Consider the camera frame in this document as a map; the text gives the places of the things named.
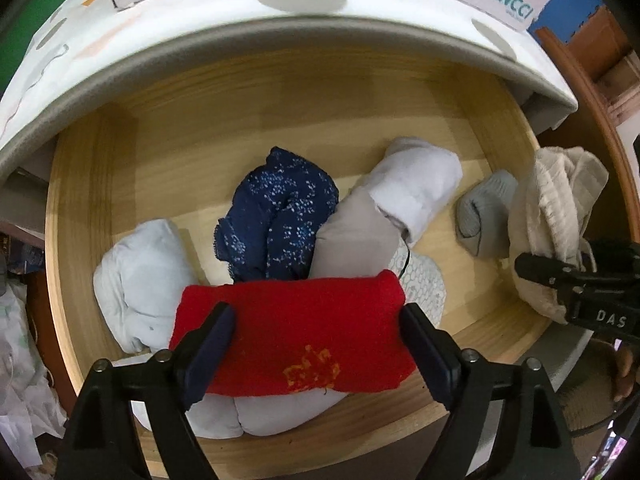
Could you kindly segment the person's right hand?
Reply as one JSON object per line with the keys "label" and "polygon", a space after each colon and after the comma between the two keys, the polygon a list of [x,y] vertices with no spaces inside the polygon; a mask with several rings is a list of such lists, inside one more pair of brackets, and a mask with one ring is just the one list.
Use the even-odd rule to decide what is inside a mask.
{"label": "person's right hand", "polygon": [[634,348],[622,342],[615,353],[617,373],[614,382],[613,400],[620,402],[628,398],[637,381],[637,367],[634,365]]}

